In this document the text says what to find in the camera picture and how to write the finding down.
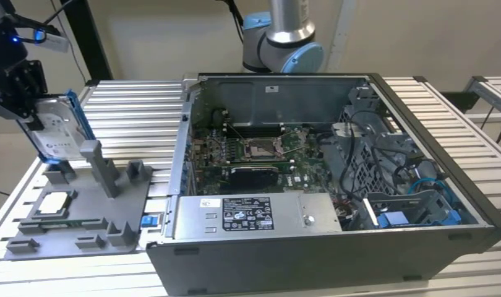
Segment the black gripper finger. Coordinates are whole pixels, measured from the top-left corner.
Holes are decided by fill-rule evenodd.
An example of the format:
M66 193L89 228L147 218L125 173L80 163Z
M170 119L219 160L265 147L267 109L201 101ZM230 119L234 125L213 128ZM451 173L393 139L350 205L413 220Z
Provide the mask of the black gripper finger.
M36 100L41 99L48 92L41 62L38 60L21 61L6 72L5 78L8 80L5 91L8 110L26 122L30 130L42 130L44 124L37 117L36 108Z

